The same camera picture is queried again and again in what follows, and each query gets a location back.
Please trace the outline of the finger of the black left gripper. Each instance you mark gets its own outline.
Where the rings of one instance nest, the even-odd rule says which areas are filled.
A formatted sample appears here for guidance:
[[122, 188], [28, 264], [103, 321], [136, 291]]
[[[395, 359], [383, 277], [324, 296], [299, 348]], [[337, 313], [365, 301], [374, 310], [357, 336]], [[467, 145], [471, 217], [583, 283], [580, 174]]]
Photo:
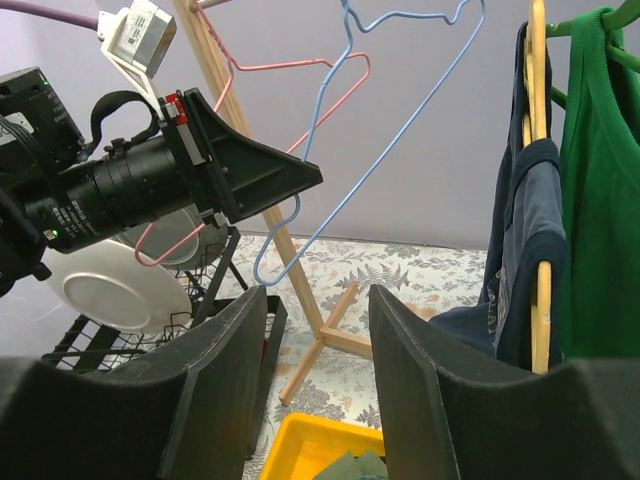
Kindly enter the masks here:
[[184, 93], [184, 110], [200, 156], [195, 171], [205, 199], [230, 223], [258, 215], [323, 182], [317, 165], [234, 130], [198, 89]]

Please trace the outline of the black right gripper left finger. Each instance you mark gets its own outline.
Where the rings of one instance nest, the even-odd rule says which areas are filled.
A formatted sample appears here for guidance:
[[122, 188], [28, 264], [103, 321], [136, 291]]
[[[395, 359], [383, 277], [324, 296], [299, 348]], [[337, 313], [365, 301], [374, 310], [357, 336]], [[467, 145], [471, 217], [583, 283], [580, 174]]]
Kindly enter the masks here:
[[107, 373], [1, 362], [5, 479], [238, 479], [267, 316], [262, 287]]

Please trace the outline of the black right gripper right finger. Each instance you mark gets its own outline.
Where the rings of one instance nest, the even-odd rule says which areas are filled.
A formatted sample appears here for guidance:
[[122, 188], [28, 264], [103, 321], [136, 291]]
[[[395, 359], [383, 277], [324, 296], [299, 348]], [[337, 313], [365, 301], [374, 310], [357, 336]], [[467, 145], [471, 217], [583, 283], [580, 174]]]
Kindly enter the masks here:
[[639, 364], [572, 360], [537, 375], [430, 326], [394, 339], [429, 405], [384, 429], [393, 479], [635, 479]]

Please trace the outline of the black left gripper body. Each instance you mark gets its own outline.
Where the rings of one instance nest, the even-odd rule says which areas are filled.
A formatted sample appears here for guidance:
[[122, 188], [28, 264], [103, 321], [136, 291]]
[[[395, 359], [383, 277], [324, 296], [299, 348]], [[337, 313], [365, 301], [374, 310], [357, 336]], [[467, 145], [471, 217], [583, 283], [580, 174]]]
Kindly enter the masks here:
[[[101, 141], [102, 121], [127, 103], [140, 102], [150, 112], [149, 126], [129, 140], [115, 139], [99, 160], [88, 157]], [[64, 161], [64, 251], [86, 248], [127, 229], [151, 222], [186, 207], [192, 198], [178, 165], [160, 134], [160, 120], [139, 93], [120, 90], [104, 95], [94, 106], [92, 139], [70, 117], [64, 126], [73, 132], [71, 152]]]

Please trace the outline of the olive green tank top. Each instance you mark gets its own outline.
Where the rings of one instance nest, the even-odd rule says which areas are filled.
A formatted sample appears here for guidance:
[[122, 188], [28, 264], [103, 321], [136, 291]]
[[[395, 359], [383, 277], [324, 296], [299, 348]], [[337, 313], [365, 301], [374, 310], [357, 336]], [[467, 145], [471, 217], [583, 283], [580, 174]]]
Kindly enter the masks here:
[[321, 472], [314, 480], [387, 480], [386, 459], [368, 450], [356, 456], [347, 452]]

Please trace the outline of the light blue wire hanger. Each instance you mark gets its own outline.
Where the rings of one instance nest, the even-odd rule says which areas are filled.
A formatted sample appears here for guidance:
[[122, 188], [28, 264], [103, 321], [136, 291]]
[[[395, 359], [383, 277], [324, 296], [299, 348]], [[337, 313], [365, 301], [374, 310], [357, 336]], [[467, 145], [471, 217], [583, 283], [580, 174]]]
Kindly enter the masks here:
[[347, 53], [367, 49], [370, 76], [315, 122], [303, 156], [324, 182], [306, 237], [474, 248], [485, 219], [453, 206], [455, 167], [477, 137], [469, 90], [483, 1], [345, 1]]

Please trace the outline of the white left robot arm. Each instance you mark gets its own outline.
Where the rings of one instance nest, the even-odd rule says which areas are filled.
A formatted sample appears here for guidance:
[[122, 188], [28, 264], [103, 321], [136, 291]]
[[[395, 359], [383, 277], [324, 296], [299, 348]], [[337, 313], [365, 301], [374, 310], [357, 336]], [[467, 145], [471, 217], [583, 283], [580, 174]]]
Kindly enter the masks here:
[[94, 151], [102, 124], [140, 100], [115, 91], [94, 106], [85, 140], [40, 69], [1, 78], [1, 289], [51, 276], [47, 249], [68, 254], [195, 206], [205, 223], [253, 217], [323, 180], [318, 166], [228, 125], [199, 90], [149, 107], [146, 129]]

